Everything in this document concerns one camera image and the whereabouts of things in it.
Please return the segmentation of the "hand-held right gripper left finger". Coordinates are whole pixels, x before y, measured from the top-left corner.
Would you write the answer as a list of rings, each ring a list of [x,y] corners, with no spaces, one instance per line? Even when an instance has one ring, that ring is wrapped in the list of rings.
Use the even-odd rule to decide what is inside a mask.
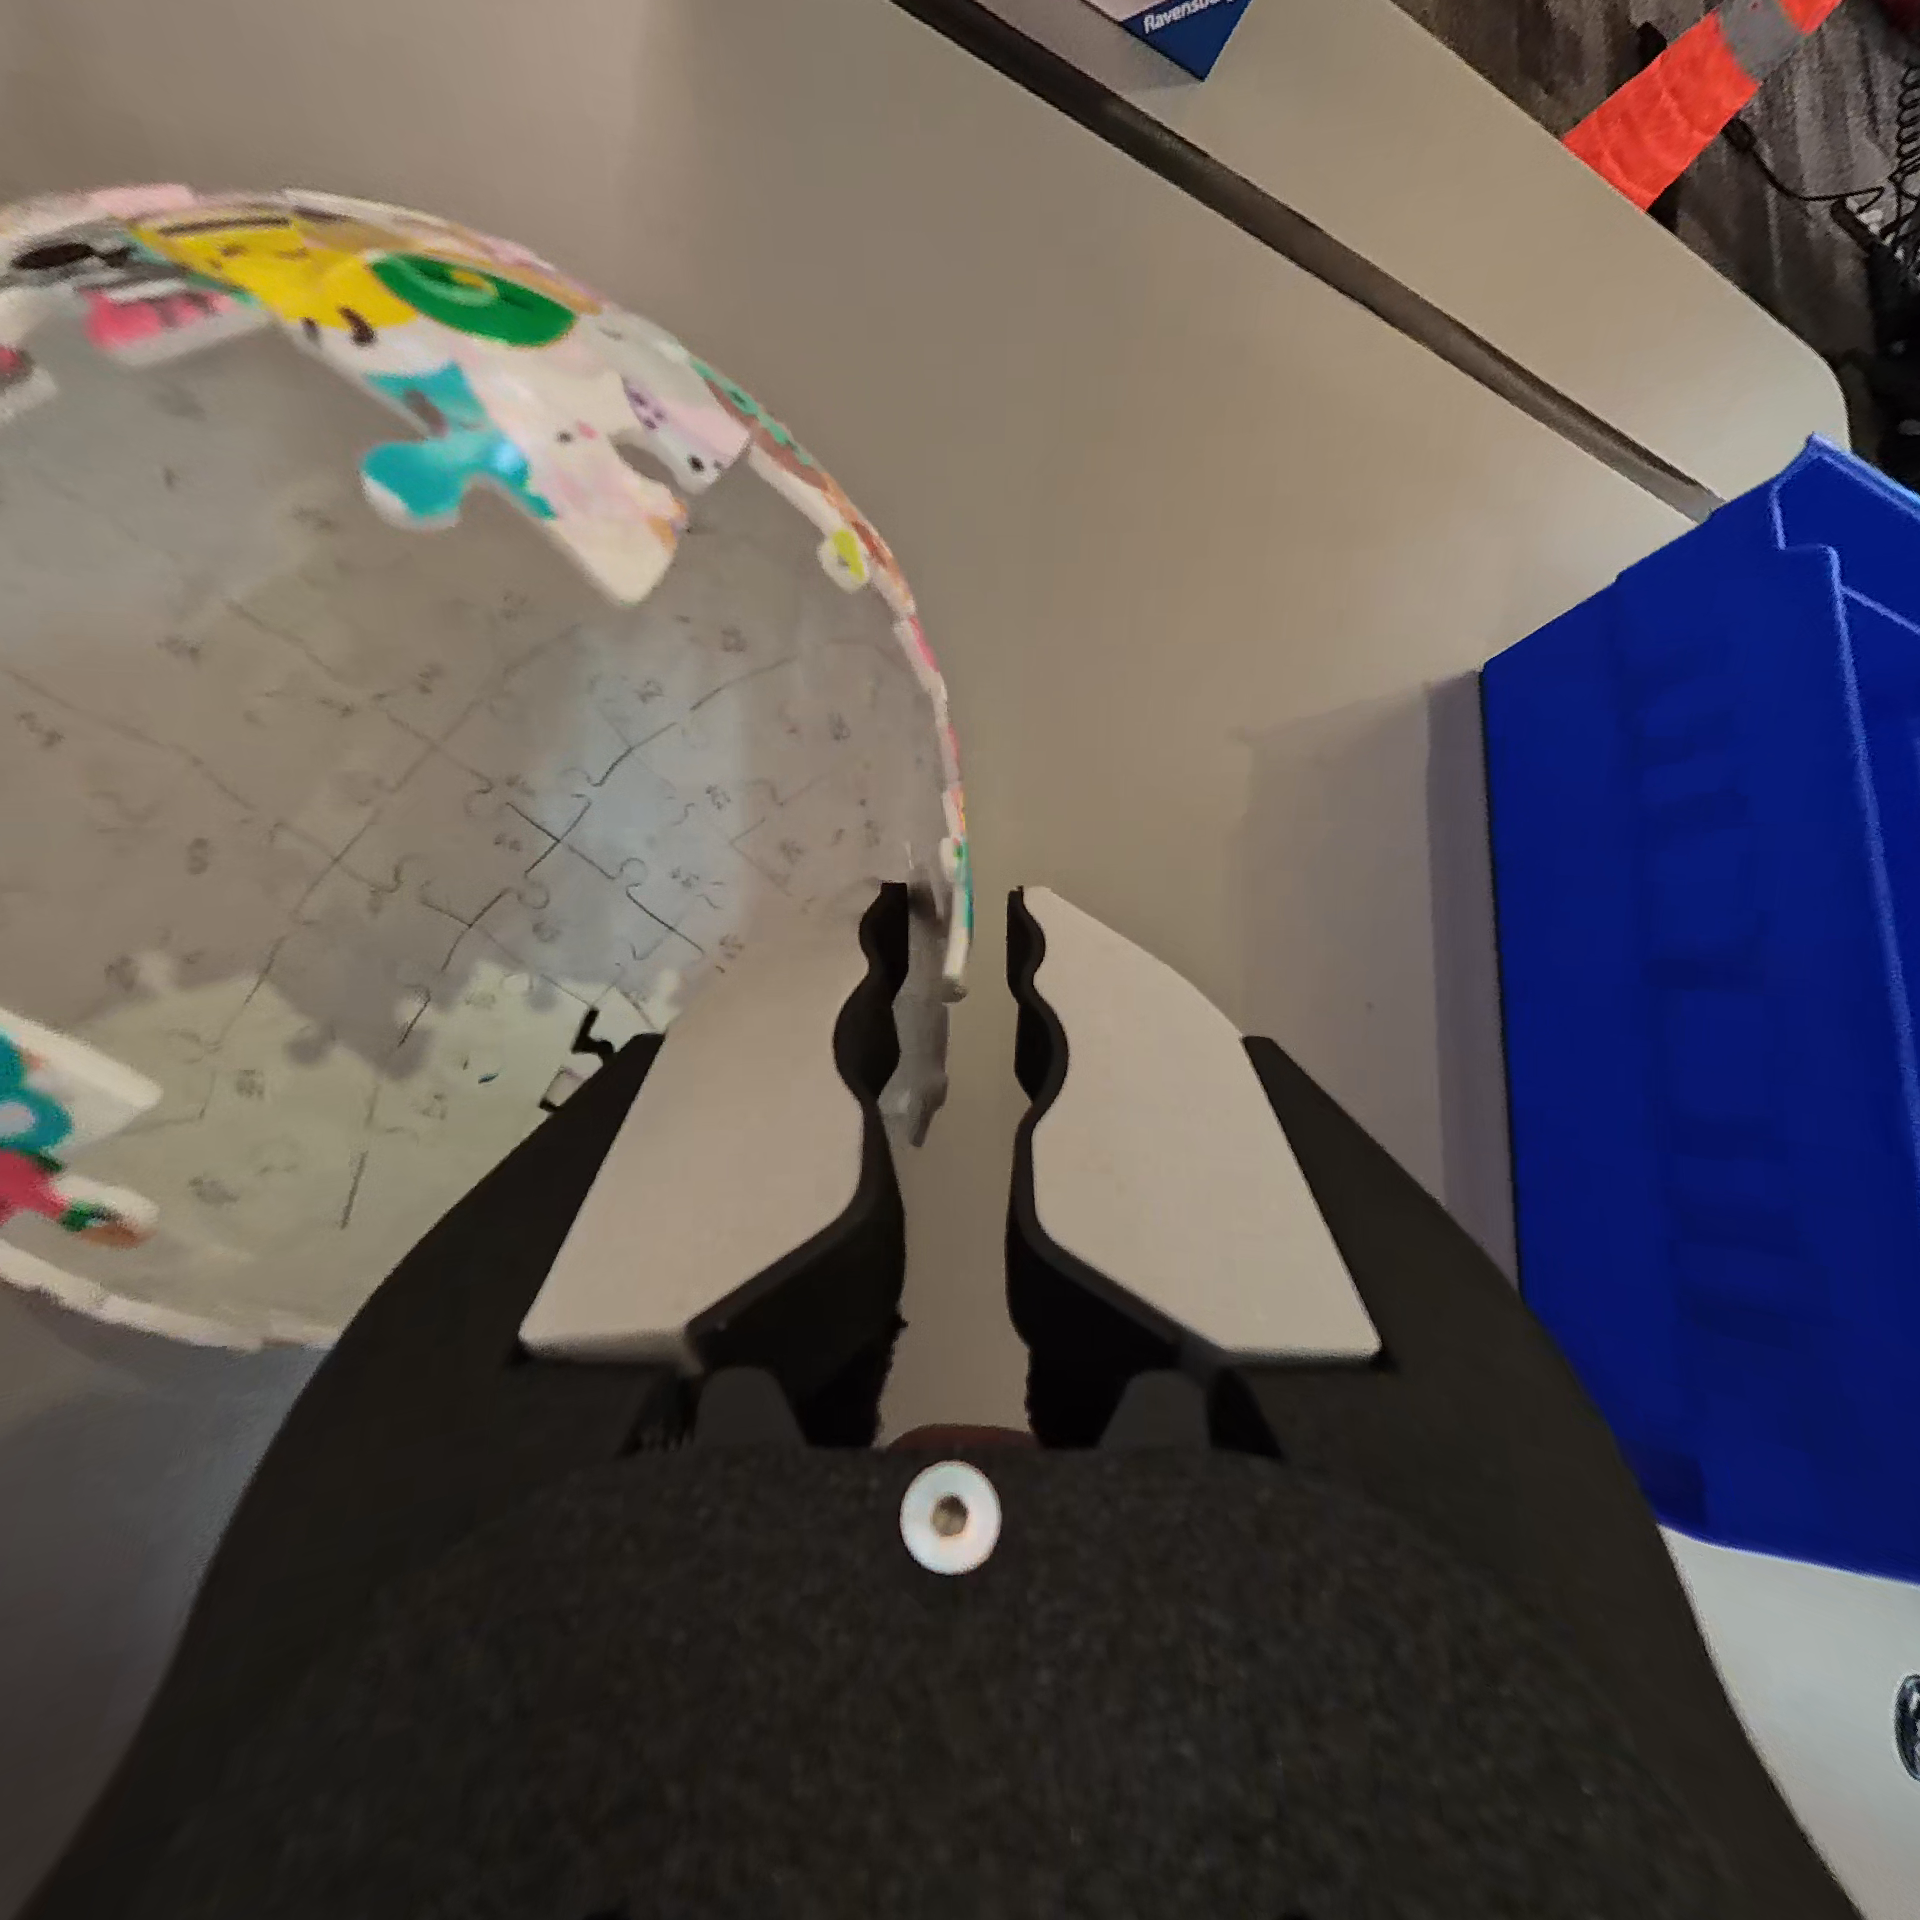
[[[880,1097],[913,905],[876,890],[704,986],[665,1029],[519,1324],[528,1356],[834,1376],[905,1270]]]

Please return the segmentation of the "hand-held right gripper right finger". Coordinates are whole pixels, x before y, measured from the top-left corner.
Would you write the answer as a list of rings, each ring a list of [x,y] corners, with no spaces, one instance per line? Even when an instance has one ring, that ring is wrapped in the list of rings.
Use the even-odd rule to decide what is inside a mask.
[[[1006,1291],[1032,1360],[1367,1365],[1376,1321],[1247,1037],[1052,890],[1006,905],[1016,1130]]]

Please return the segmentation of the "colourful puzzle ball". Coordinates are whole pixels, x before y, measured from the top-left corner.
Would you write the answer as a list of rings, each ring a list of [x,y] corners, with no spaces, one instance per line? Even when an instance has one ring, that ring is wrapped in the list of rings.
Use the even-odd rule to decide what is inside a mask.
[[[313,187],[4,206],[4,1291],[323,1349],[580,1085],[911,890],[971,936],[878,525],[539,254]]]

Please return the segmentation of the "puzzle box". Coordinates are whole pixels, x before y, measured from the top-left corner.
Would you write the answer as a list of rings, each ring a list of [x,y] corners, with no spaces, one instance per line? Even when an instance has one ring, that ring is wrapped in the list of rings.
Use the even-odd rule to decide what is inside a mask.
[[[1207,81],[1251,3],[1089,3],[1089,8],[1192,81]]]

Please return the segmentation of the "blue plastic bin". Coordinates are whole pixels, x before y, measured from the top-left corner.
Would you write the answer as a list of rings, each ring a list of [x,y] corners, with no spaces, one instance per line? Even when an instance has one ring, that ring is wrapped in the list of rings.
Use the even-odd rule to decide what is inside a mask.
[[[1915,592],[1811,440],[1480,673],[1522,1294],[1664,1524],[1910,1585]]]

